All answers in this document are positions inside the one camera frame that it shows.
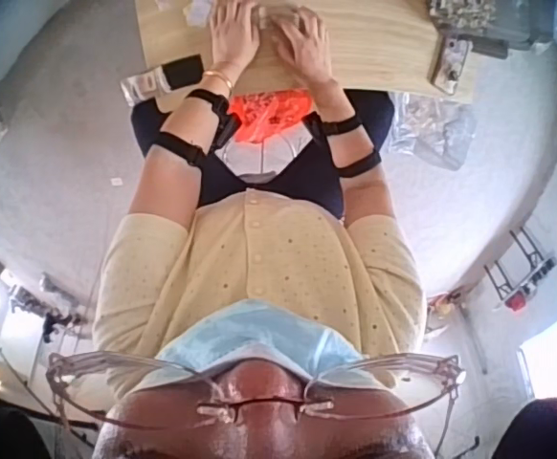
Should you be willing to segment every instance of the dotted pattern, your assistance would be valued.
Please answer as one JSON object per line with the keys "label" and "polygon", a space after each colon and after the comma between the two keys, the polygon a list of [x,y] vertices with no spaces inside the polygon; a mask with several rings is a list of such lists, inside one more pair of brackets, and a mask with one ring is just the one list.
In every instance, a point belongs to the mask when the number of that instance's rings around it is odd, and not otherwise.
{"label": "dotted pattern", "polygon": [[371,356],[415,350],[425,325],[394,219],[346,229],[314,204],[247,190],[199,209],[189,233],[157,216],[123,219],[102,274],[96,345],[153,357],[244,298],[317,320]]}

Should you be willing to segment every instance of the finger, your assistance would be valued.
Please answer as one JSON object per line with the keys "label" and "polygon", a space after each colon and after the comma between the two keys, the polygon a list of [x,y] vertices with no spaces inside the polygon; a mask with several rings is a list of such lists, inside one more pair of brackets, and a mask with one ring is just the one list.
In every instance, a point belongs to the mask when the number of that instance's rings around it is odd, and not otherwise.
{"label": "finger", "polygon": [[240,0],[226,0],[228,19],[236,19],[240,3]]}
{"label": "finger", "polygon": [[326,40],[329,37],[329,33],[327,32],[327,27],[325,26],[325,23],[321,18],[319,18],[319,20],[317,21],[317,25],[319,29],[318,37],[323,40]]}
{"label": "finger", "polygon": [[217,23],[218,21],[218,2],[214,1],[212,2],[212,9],[211,9],[211,30],[213,31],[214,29],[216,29],[217,27]]}
{"label": "finger", "polygon": [[215,27],[225,22],[225,19],[228,15],[225,7],[225,0],[215,0],[214,2],[214,23]]}
{"label": "finger", "polygon": [[291,43],[291,46],[293,46],[294,48],[302,43],[302,41],[304,40],[304,35],[302,35],[298,28],[291,22],[285,19],[277,19],[275,23],[282,30],[284,35]]}
{"label": "finger", "polygon": [[259,26],[257,24],[251,24],[251,38],[254,44],[259,45]]}
{"label": "finger", "polygon": [[308,36],[319,36],[319,16],[307,7],[300,7],[298,9],[298,14],[306,34]]}
{"label": "finger", "polygon": [[295,65],[293,50],[285,37],[280,36],[279,33],[273,33],[272,43],[277,50],[278,57],[291,66]]}
{"label": "finger", "polygon": [[253,21],[253,10],[257,6],[257,3],[253,0],[244,0],[240,4],[238,9],[238,19],[244,21],[245,24],[249,24]]}

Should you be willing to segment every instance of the blue face mask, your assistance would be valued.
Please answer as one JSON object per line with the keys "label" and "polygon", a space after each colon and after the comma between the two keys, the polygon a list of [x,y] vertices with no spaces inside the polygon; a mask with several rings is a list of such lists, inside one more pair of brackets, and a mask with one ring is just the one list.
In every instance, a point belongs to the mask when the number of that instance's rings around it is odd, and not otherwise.
{"label": "blue face mask", "polygon": [[[156,356],[198,373],[249,359],[270,361],[311,381],[326,370],[364,358],[337,331],[271,304],[246,299],[196,323]],[[178,383],[189,377],[171,370],[147,375],[133,391]],[[336,386],[383,387],[370,375],[353,373],[332,380]]]}

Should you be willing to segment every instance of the table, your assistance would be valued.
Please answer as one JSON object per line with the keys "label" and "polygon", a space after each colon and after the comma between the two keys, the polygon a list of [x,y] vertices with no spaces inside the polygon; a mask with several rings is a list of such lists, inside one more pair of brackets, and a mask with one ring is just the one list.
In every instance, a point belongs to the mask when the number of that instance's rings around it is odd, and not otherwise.
{"label": "table", "polygon": [[[155,0],[136,0],[146,65],[149,68],[185,57],[202,55],[212,64],[210,33],[189,27],[183,9],[190,0],[169,0],[160,11]],[[259,0],[284,4],[284,0]],[[430,82],[441,37],[429,19],[426,0],[300,0],[316,11],[330,32],[335,77],[346,88],[417,93],[447,98]],[[298,88],[283,69],[266,32],[256,60],[235,88],[237,95]],[[477,56],[470,54],[457,93],[452,99],[471,102]],[[174,109],[189,91],[184,88],[160,98],[163,112]]]}

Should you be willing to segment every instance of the hand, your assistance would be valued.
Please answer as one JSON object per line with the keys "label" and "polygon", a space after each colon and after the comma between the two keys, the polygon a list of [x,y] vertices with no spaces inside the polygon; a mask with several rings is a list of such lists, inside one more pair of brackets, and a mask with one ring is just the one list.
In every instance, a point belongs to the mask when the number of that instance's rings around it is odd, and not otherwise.
{"label": "hand", "polygon": [[321,18],[301,7],[298,17],[303,32],[287,19],[276,19],[278,30],[273,42],[280,58],[308,89],[333,81],[329,33]]}
{"label": "hand", "polygon": [[234,84],[259,49],[259,28],[252,18],[256,6],[253,0],[215,0],[211,13],[212,68]]}

